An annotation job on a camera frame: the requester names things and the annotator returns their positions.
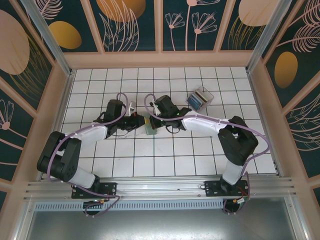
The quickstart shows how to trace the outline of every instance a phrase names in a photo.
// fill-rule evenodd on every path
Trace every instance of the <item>leaf illustration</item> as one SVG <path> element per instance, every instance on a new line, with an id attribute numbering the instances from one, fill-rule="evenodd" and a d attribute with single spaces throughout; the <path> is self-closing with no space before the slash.
<path id="1" fill-rule="evenodd" d="M 42 17 L 53 20 L 61 11 L 63 6 L 61 0 L 34 0 Z"/>

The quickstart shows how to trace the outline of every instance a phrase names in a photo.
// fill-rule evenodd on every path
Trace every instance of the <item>gray metal surface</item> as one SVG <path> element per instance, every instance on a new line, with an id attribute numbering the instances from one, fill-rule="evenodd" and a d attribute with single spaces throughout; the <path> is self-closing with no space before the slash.
<path id="1" fill-rule="evenodd" d="M 281 198 L 252 199 L 242 212 L 221 209 L 35 212 L 28 240 L 294 240 Z"/>
<path id="2" fill-rule="evenodd" d="M 288 11 L 292 0 L 281 0 L 278 2 L 272 16 L 270 17 L 270 21 L 265 26 L 257 44 L 254 47 L 252 52 L 251 58 L 247 63 L 247 70 L 251 73 L 258 61 L 260 60 L 263 52 L 265 51 L 266 47 L 268 46 L 271 38 L 277 31 L 283 17 L 285 16 L 286 12 Z"/>

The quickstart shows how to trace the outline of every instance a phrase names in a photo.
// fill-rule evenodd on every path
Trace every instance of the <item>vented metal strip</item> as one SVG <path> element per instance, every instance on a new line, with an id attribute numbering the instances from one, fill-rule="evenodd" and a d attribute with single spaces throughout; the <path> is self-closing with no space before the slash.
<path id="1" fill-rule="evenodd" d="M 74 212 L 83 211 L 84 202 L 37 202 L 35 212 Z M 105 210 L 112 202 L 105 202 L 103 206 L 94 206 L 88 211 Z M 143 210 L 194 210 L 194 209 L 222 209 L 222 199 L 199 200 L 149 200 L 149 201 L 119 201 L 110 211 L 143 211 Z"/>

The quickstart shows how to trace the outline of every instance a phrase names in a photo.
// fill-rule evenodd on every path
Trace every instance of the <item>white tile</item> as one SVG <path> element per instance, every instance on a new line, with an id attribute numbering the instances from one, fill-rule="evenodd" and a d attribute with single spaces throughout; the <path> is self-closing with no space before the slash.
<path id="1" fill-rule="evenodd" d="M 172 133 L 168 132 L 166 127 L 160 127 L 157 129 L 157 132 L 156 132 L 156 135 L 154 135 L 154 137 L 157 139 L 157 138 L 172 138 L 173 135 Z"/>
<path id="2" fill-rule="evenodd" d="M 248 174 L 257 174 L 257 168 L 256 168 L 256 163 L 254 159 L 249 161 L 249 163 L 245 167 L 244 172 L 248 172 Z"/>
<path id="3" fill-rule="evenodd" d="M 173 150 L 175 156 L 187 156 L 194 155 L 194 149 L 192 146 L 192 138 L 174 138 Z"/>
<path id="4" fill-rule="evenodd" d="M 232 78 L 219 78 L 220 91 L 235 91 L 235 83 Z"/>
<path id="5" fill-rule="evenodd" d="M 260 119 L 256 105 L 241 105 L 243 117 L 247 119 Z"/>
<path id="6" fill-rule="evenodd" d="M 225 155 L 214 156 L 216 174 L 223 174 L 226 170 L 228 159 Z"/>
<path id="7" fill-rule="evenodd" d="M 170 67 L 170 79 L 185 79 L 184 67 Z"/>
<path id="8" fill-rule="evenodd" d="M 156 67 L 153 71 L 154 79 L 169 79 L 168 67 Z"/>
<path id="9" fill-rule="evenodd" d="M 148 157 L 153 155 L 154 155 L 153 138 L 135 140 L 135 144 L 134 144 L 135 157 Z"/>
<path id="10" fill-rule="evenodd" d="M 112 177 L 113 166 L 113 157 L 98 157 L 94 159 L 92 173 L 100 178 L 110 178 Z"/>
<path id="11" fill-rule="evenodd" d="M 87 94 L 71 94 L 68 108 L 83 108 L 86 103 Z"/>
<path id="12" fill-rule="evenodd" d="M 133 157 L 115 157 L 113 177 L 132 177 L 134 173 Z"/>
<path id="13" fill-rule="evenodd" d="M 86 107 L 83 112 L 83 123 L 92 123 L 101 114 L 101 107 Z"/>
<path id="14" fill-rule="evenodd" d="M 196 175 L 194 156 L 175 156 L 174 163 L 176 176 Z"/>
<path id="15" fill-rule="evenodd" d="M 95 157 L 96 158 L 113 158 L 115 154 L 115 140 L 104 139 L 96 142 Z"/>
<path id="16" fill-rule="evenodd" d="M 153 157 L 135 157 L 133 176 L 134 177 L 153 177 L 154 176 L 154 158 Z"/>
<path id="17" fill-rule="evenodd" d="M 72 94 L 86 94 L 88 92 L 89 81 L 75 81 L 71 90 Z"/>
<path id="18" fill-rule="evenodd" d="M 105 90 L 106 81 L 90 81 L 89 94 L 102 94 Z"/>
<path id="19" fill-rule="evenodd" d="M 210 105 L 222 105 L 222 98 L 221 98 L 220 91 L 211 91 L 210 93 L 214 96 Z"/>
<path id="20" fill-rule="evenodd" d="M 230 70 L 230 67 L 228 66 L 216 67 L 215 70 L 216 70 L 216 75 L 218 79 L 232 78 L 231 70 Z"/>
<path id="21" fill-rule="evenodd" d="M 93 158 L 95 156 L 96 144 L 82 147 L 80 150 L 80 158 Z"/>
<path id="22" fill-rule="evenodd" d="M 111 99 L 117 99 L 117 93 L 105 93 L 103 95 L 102 107 L 106 107 Z"/>
<path id="23" fill-rule="evenodd" d="M 262 139 L 260 136 L 256 136 L 256 139 L 258 140 L 258 146 L 256 146 L 255 150 L 254 150 L 254 154 L 259 154 L 261 152 L 263 152 L 264 150 L 267 149 L 268 144 L 267 142 Z"/>
<path id="24" fill-rule="evenodd" d="M 106 81 L 104 92 L 105 93 L 120 93 L 121 91 L 121 81 Z"/>
<path id="25" fill-rule="evenodd" d="M 186 105 L 187 98 L 187 92 L 175 92 L 171 96 L 171 100 L 176 106 Z"/>
<path id="26" fill-rule="evenodd" d="M 155 92 L 170 92 L 170 80 L 169 79 L 155 79 L 154 80 Z"/>
<path id="27" fill-rule="evenodd" d="M 250 129 L 256 130 L 258 133 L 265 135 L 261 120 L 246 120 L 245 123 Z"/>
<path id="28" fill-rule="evenodd" d="M 83 108 L 67 108 L 64 123 L 81 123 Z"/>
<path id="29" fill-rule="evenodd" d="M 220 142 L 218 136 L 212 137 L 211 140 L 212 140 L 212 146 L 213 146 L 213 154 L 214 155 L 224 155 L 225 152 L 221 146 L 221 142 Z"/>
<path id="30" fill-rule="evenodd" d="M 240 104 L 256 104 L 252 91 L 238 91 Z"/>
<path id="31" fill-rule="evenodd" d="M 117 139 L 115 142 L 115 157 L 133 157 L 135 152 L 134 139 Z"/>
<path id="32" fill-rule="evenodd" d="M 180 130 L 178 133 L 173 134 L 173 137 L 174 138 L 191 138 L 191 131 Z"/>
<path id="33" fill-rule="evenodd" d="M 275 174 L 276 169 L 271 154 L 264 154 L 254 159 L 258 174 Z"/>
<path id="34" fill-rule="evenodd" d="M 224 105 L 239 104 L 239 99 L 236 91 L 222 91 L 222 103 Z"/>
<path id="35" fill-rule="evenodd" d="M 75 81 L 89 81 L 91 76 L 91 69 L 78 69 L 75 74 Z"/>
<path id="36" fill-rule="evenodd" d="M 202 79 L 217 78 L 216 69 L 212 66 L 200 67 Z"/>
<path id="37" fill-rule="evenodd" d="M 251 91 L 248 78 L 234 78 L 233 80 L 237 91 Z"/>
<path id="38" fill-rule="evenodd" d="M 121 80 L 122 79 L 122 68 L 109 68 L 106 73 L 107 80 Z"/>
<path id="39" fill-rule="evenodd" d="M 124 92 L 126 97 L 128 98 L 128 104 L 131 102 L 137 102 L 137 93 L 136 92 Z M 122 94 L 120 95 L 120 101 L 122 101 L 126 105 L 126 98 Z"/>
<path id="40" fill-rule="evenodd" d="M 197 175 L 216 175 L 216 164 L 213 155 L 194 156 Z"/>
<path id="41" fill-rule="evenodd" d="M 154 80 L 139 80 L 138 92 L 153 93 L 154 92 Z"/>
<path id="42" fill-rule="evenodd" d="M 62 126 L 62 133 L 67 134 L 67 133 L 72 133 L 74 131 L 77 131 L 80 129 L 80 123 L 64 123 Z"/>
<path id="43" fill-rule="evenodd" d="M 222 105 L 210 105 L 206 107 L 208 116 L 214 117 L 217 119 L 225 119 L 225 110 Z"/>
<path id="44" fill-rule="evenodd" d="M 122 93 L 136 93 L 138 89 L 138 80 L 125 80 L 122 81 Z"/>
<path id="45" fill-rule="evenodd" d="M 218 85 L 218 79 L 216 78 L 208 78 L 208 79 L 202 79 L 202 85 L 205 89 L 210 91 L 219 91 L 219 85 Z"/>
<path id="46" fill-rule="evenodd" d="M 102 106 L 102 98 L 103 98 L 103 93 L 92 93 L 88 94 L 86 97 L 85 101 L 85 107 L 90 108 L 90 107 L 101 107 Z"/>
<path id="47" fill-rule="evenodd" d="M 185 67 L 185 77 L 187 79 L 200 79 L 200 67 Z"/>
<path id="48" fill-rule="evenodd" d="M 154 155 L 155 156 L 173 156 L 174 146 L 172 138 L 155 138 Z"/>
<path id="49" fill-rule="evenodd" d="M 188 92 L 193 92 L 202 86 L 201 78 L 198 79 L 187 79 L 186 80 L 186 88 Z"/>
<path id="50" fill-rule="evenodd" d="M 212 143 L 210 137 L 194 137 L 193 139 L 194 155 L 213 155 Z"/>
<path id="51" fill-rule="evenodd" d="M 224 105 L 223 108 L 227 119 L 232 119 L 234 116 L 243 119 L 240 105 Z"/>
<path id="52" fill-rule="evenodd" d="M 124 68 L 122 73 L 122 80 L 137 80 L 138 68 Z"/>
<path id="53" fill-rule="evenodd" d="M 155 176 L 174 176 L 175 162 L 173 156 L 154 157 Z"/>
<path id="54" fill-rule="evenodd" d="M 93 163 L 94 163 L 93 158 L 79 158 L 78 167 L 91 173 Z"/>
<path id="55" fill-rule="evenodd" d="M 108 69 L 93 69 L 91 74 L 91 81 L 106 80 Z"/>
<path id="56" fill-rule="evenodd" d="M 247 78 L 246 68 L 244 66 L 232 66 L 232 75 L 234 78 Z"/>
<path id="57" fill-rule="evenodd" d="M 171 79 L 170 80 L 171 92 L 186 92 L 186 80 L 185 79 Z"/>
<path id="58" fill-rule="evenodd" d="M 138 79 L 154 79 L 154 69 L 152 67 L 139 68 Z"/>

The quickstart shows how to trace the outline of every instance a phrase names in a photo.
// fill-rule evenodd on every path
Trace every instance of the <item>metal extrusion bar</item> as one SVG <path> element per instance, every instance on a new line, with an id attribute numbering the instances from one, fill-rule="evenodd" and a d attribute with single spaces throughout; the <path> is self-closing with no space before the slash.
<path id="1" fill-rule="evenodd" d="M 120 177 L 103 178 L 101 182 L 116 182 L 121 201 L 147 200 L 200 200 L 208 199 L 200 185 L 204 181 L 217 181 L 220 176 L 193 177 Z M 278 176 L 250 176 L 252 198 L 289 197 L 296 194 L 291 178 Z M 61 182 L 30 182 L 25 201 L 81 201 L 71 199 L 72 188 Z"/>

